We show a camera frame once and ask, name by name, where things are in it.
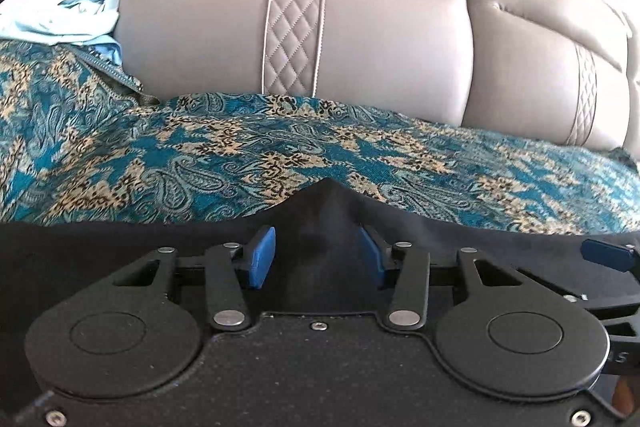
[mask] beige leather sofa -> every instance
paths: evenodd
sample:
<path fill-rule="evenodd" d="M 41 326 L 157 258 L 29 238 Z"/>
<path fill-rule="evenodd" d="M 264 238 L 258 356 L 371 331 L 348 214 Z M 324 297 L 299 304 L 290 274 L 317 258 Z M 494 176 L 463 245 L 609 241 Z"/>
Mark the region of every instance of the beige leather sofa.
<path fill-rule="evenodd" d="M 122 0 L 162 99 L 316 96 L 640 156 L 640 40 L 601 0 Z"/>

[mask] screw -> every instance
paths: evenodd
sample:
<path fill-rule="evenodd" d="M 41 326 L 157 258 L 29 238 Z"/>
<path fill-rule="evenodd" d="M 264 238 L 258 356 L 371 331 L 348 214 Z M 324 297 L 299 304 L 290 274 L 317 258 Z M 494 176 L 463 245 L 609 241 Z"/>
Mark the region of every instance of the screw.
<path fill-rule="evenodd" d="M 398 310 L 389 315 L 389 322 L 396 326 L 415 326 L 420 322 L 420 315 L 410 310 Z"/>
<path fill-rule="evenodd" d="M 574 427 L 587 427 L 591 423 L 591 414 L 588 411 L 577 411 L 571 416 L 571 425 Z"/>
<path fill-rule="evenodd" d="M 314 322 L 311 324 L 311 329 L 314 331 L 326 331 L 329 325 L 326 322 Z"/>
<path fill-rule="evenodd" d="M 239 326 L 244 322 L 244 314 L 238 310 L 222 310 L 213 316 L 213 320 L 220 326 Z"/>
<path fill-rule="evenodd" d="M 44 419 L 51 427 L 65 427 L 66 425 L 66 416 L 60 411 L 49 411 Z"/>

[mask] paisley pattern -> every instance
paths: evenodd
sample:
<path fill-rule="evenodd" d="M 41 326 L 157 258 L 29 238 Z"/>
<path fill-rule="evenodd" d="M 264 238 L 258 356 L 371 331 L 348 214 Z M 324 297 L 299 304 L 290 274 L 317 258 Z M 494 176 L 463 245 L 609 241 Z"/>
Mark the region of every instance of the paisley pattern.
<path fill-rule="evenodd" d="M 217 221 L 330 177 L 404 210 L 488 229 L 640 229 L 640 176 L 581 148 L 289 96 L 149 105 L 71 46 L 0 42 L 0 219 Z"/>

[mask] floral pattern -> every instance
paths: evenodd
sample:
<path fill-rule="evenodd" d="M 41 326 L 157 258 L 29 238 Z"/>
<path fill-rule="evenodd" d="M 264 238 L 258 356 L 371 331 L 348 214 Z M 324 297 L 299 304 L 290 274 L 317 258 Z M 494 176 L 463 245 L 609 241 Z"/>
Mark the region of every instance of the floral pattern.
<path fill-rule="evenodd" d="M 640 229 L 640 176 L 620 151 L 610 159 L 311 98 L 206 93 L 153 104 L 93 54 L 0 41 L 2 221 L 218 221 L 327 177 L 474 227 Z"/>

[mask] patterned cushion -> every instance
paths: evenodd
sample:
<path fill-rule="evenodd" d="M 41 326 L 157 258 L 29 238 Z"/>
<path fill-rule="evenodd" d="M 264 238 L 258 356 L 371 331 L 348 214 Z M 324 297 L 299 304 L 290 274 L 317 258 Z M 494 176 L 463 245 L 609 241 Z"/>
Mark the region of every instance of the patterned cushion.
<path fill-rule="evenodd" d="M 292 96 L 209 93 L 144 107 L 135 79 L 82 56 L 0 42 L 4 221 L 215 221 L 330 177 L 475 227 L 640 229 L 635 165 L 582 148 Z"/>

